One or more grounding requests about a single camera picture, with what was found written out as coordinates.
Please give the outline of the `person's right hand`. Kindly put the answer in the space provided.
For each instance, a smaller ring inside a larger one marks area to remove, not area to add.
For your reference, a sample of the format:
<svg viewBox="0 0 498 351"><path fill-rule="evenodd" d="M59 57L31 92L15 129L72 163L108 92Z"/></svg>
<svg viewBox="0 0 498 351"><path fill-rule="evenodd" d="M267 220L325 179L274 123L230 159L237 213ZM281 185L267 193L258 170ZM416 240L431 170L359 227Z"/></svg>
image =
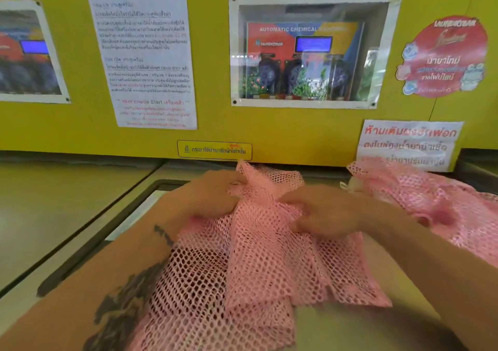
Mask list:
<svg viewBox="0 0 498 351"><path fill-rule="evenodd" d="M317 225L314 236L341 237L364 231L379 219L384 202L361 193L349 193L328 186L317 186Z"/></svg>

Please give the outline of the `small yellow label sticker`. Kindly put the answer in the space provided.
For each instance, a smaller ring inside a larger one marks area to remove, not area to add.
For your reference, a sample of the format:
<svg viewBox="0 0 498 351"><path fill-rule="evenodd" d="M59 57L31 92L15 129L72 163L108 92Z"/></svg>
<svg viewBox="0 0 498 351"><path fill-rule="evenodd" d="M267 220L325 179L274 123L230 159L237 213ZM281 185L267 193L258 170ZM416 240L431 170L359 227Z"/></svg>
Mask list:
<svg viewBox="0 0 498 351"><path fill-rule="evenodd" d="M196 160L252 160L252 145L242 142L178 140L179 158Z"/></svg>

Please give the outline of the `white sign with red lettering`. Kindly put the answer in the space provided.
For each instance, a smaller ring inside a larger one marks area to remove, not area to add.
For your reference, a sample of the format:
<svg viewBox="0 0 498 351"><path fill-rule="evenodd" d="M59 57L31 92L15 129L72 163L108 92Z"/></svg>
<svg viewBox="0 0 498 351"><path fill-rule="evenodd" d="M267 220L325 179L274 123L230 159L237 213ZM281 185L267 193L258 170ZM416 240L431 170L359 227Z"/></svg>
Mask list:
<svg viewBox="0 0 498 351"><path fill-rule="evenodd" d="M380 158L448 172L464 122L365 120L356 159Z"/></svg>

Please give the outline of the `person's left hand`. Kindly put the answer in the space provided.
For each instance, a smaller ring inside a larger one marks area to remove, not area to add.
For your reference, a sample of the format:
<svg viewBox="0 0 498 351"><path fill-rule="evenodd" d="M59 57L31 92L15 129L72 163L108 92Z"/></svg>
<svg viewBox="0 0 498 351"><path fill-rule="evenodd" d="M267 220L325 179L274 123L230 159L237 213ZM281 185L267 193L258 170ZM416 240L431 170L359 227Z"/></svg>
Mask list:
<svg viewBox="0 0 498 351"><path fill-rule="evenodd" d="M212 216L212 172L208 171L166 195L168 224L183 227L193 217L219 217Z"/></svg>

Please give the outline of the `white-framed dispenser window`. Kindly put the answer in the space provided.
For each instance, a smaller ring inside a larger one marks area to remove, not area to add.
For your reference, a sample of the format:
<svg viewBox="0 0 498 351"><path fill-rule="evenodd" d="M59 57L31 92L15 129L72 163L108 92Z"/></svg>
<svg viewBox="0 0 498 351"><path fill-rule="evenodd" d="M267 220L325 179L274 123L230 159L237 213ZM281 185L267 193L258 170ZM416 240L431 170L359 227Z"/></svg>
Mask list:
<svg viewBox="0 0 498 351"><path fill-rule="evenodd" d="M71 103L40 2L0 0L0 102Z"/></svg>

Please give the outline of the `black-framed washing machine lid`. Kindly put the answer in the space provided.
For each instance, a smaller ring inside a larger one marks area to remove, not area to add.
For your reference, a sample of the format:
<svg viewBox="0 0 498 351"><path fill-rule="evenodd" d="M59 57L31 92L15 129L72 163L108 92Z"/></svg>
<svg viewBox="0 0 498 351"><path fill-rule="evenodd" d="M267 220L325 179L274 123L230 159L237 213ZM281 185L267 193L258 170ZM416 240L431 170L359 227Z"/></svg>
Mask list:
<svg viewBox="0 0 498 351"><path fill-rule="evenodd" d="M153 197L155 192L170 192L184 184L185 180L161 179L154 181L137 198L133 199L124 209L114 216L102 229L96 232L90 240L74 252L57 270L50 274L38 286L36 296L43 298L53 291L60 283L76 272L95 254L113 242L124 231L126 224L132 225L132 216L144 209L144 203Z"/></svg>

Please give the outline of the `pink mesh laundry bag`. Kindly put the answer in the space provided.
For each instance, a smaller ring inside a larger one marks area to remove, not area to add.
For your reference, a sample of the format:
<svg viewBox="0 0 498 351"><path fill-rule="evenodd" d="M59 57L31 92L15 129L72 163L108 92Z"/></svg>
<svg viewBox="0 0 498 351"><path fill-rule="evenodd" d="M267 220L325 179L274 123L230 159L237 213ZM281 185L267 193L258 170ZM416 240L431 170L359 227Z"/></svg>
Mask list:
<svg viewBox="0 0 498 351"><path fill-rule="evenodd" d="M365 158L347 166L364 193L404 209L457 247L498 268L498 196L414 166Z"/></svg>
<svg viewBox="0 0 498 351"><path fill-rule="evenodd" d="M360 233L338 240L290 230L278 199L297 171L240 161L235 210L183 229L127 351L275 351L295 341L293 309L333 300L391 307L371 276Z"/></svg>

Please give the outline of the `person's right forearm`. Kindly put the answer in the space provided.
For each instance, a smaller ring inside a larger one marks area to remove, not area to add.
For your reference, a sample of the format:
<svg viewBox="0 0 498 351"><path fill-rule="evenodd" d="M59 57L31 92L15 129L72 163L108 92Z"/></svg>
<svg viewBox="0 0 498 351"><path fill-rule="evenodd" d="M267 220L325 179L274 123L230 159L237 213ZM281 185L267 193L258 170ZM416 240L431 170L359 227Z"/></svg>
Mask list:
<svg viewBox="0 0 498 351"><path fill-rule="evenodd" d="M469 351L498 351L498 268L397 206L374 200L365 232L401 267Z"/></svg>

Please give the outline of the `round red sticker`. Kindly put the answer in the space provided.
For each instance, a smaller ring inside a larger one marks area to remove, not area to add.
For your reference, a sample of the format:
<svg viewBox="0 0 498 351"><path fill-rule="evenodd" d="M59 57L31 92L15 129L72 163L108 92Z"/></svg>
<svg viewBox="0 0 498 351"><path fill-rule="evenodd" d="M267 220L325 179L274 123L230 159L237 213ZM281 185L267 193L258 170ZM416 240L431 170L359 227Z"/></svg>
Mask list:
<svg viewBox="0 0 498 351"><path fill-rule="evenodd" d="M439 18L404 46L395 78L405 96L437 99L470 92L485 77L487 52L488 34L478 18Z"/></svg>

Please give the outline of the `person's left forearm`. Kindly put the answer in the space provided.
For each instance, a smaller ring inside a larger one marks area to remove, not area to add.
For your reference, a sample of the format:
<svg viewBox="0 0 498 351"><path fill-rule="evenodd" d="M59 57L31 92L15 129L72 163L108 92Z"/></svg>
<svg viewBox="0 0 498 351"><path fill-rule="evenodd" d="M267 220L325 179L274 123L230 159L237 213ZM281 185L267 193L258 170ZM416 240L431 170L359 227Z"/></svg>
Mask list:
<svg viewBox="0 0 498 351"><path fill-rule="evenodd" d="M17 320L0 351L127 351L188 218L151 210Z"/></svg>

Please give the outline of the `chemical dispenser with blue screen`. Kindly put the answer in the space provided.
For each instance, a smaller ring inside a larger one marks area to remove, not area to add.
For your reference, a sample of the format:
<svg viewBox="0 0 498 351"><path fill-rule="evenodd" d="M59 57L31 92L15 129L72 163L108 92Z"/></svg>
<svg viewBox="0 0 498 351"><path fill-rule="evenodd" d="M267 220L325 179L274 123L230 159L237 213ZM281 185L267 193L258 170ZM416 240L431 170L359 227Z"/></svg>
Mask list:
<svg viewBox="0 0 498 351"><path fill-rule="evenodd" d="M364 22L248 22L239 95L348 101Z"/></svg>

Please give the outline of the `white drawstring knot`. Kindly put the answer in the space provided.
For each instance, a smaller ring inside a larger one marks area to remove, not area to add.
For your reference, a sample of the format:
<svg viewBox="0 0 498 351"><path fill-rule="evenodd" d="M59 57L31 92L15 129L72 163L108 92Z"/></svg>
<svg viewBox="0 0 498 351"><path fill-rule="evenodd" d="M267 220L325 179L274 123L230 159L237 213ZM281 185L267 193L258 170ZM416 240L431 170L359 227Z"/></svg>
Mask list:
<svg viewBox="0 0 498 351"><path fill-rule="evenodd" d="M340 188L349 193L364 192L364 183L360 178L352 176L348 182L340 182Z"/></svg>

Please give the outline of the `white printed instruction notice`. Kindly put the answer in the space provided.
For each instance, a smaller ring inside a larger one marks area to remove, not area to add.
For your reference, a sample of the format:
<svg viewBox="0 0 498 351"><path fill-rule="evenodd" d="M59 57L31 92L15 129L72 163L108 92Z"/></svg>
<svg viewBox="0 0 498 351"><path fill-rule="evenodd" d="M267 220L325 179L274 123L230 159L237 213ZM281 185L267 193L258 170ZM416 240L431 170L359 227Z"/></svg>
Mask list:
<svg viewBox="0 0 498 351"><path fill-rule="evenodd" d="M121 128L198 129L187 0L89 0Z"/></svg>

